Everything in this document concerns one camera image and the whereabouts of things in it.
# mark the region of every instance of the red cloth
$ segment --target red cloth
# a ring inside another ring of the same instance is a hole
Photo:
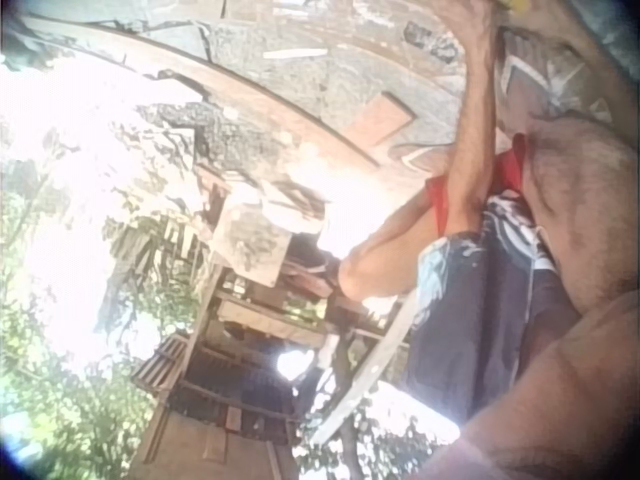
[[[492,194],[500,194],[505,190],[522,192],[522,169],[527,154],[527,137],[521,133],[513,137],[511,150],[501,153],[496,158]],[[430,178],[425,182],[425,192],[436,214],[438,238],[444,235],[447,227],[448,201],[447,177]]]

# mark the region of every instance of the tree trunk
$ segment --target tree trunk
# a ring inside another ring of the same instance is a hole
[[[339,391],[346,391],[351,387],[351,365],[349,363],[349,334],[341,329],[340,342],[336,347],[336,354],[333,362],[336,374],[336,387]],[[353,425],[353,416],[349,416],[340,427],[340,438],[342,440],[342,451],[344,463],[349,469],[351,480],[364,480],[364,473],[358,460],[358,432]]]

